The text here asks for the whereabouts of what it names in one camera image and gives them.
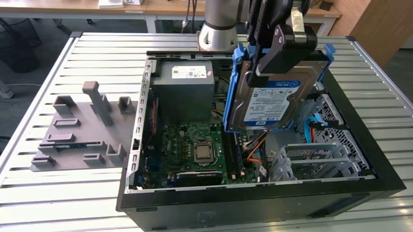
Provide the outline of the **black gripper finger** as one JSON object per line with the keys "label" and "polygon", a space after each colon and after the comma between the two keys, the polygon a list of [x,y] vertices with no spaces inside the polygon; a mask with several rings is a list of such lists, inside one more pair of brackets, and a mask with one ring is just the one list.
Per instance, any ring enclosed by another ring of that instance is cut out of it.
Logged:
{"label": "black gripper finger", "polygon": [[264,87],[272,75],[288,73],[314,53],[318,44],[317,34],[312,27],[305,25],[298,8],[292,9],[285,23],[277,26],[268,24],[268,27],[272,33],[268,36],[269,46],[262,51],[258,64],[254,64],[253,57],[250,59],[250,87]]}
{"label": "black gripper finger", "polygon": [[273,1],[272,0],[252,0],[249,5],[248,14],[248,41],[250,45],[256,46],[253,56],[254,64],[262,57],[262,51],[269,46],[269,21],[273,14]]}

